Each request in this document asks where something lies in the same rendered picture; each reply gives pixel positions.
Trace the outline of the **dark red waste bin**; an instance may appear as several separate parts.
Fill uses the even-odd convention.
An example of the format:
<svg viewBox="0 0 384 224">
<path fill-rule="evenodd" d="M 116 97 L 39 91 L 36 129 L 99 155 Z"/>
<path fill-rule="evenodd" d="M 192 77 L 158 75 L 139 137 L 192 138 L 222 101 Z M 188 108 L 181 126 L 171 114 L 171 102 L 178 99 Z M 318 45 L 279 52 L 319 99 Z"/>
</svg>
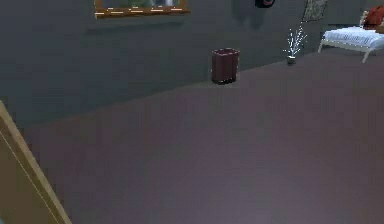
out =
<svg viewBox="0 0 384 224">
<path fill-rule="evenodd" d="M 236 81 L 240 51 L 222 48 L 212 51 L 211 81 L 228 84 Z"/>
</svg>

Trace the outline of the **white twig plant in pot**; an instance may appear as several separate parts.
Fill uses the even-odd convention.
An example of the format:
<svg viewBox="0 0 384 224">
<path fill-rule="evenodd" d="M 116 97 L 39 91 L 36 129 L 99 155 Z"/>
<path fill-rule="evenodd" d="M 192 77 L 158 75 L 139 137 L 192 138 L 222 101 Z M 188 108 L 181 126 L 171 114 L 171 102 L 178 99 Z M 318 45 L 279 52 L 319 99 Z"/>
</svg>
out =
<svg viewBox="0 0 384 224">
<path fill-rule="evenodd" d="M 284 52 L 287 54 L 287 64 L 292 66 L 296 63 L 298 53 L 303 49 L 307 34 L 304 31 L 304 23 L 301 22 L 296 29 L 290 29 L 287 36 L 287 48 Z"/>
</svg>

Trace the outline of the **red pillow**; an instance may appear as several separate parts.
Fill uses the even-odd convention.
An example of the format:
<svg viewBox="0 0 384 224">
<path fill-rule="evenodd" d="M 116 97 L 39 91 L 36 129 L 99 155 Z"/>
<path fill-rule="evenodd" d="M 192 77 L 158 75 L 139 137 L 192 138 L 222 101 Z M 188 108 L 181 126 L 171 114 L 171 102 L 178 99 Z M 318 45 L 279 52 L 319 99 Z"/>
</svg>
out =
<svg viewBox="0 0 384 224">
<path fill-rule="evenodd" d="M 382 23 L 384 19 L 384 6 L 379 5 L 373 7 L 369 10 L 367 16 L 365 17 L 365 21 L 363 23 L 363 28 L 366 30 L 375 29 Z"/>
</svg>

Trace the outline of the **patterned grey wall hanging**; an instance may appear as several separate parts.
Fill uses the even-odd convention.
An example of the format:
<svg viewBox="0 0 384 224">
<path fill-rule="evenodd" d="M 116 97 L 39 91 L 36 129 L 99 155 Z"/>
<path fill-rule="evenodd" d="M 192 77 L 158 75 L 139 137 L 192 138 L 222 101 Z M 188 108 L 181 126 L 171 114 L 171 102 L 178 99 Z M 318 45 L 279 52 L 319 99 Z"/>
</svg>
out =
<svg viewBox="0 0 384 224">
<path fill-rule="evenodd" d="M 323 18 L 328 0 L 306 0 L 303 22 L 318 21 Z"/>
</svg>

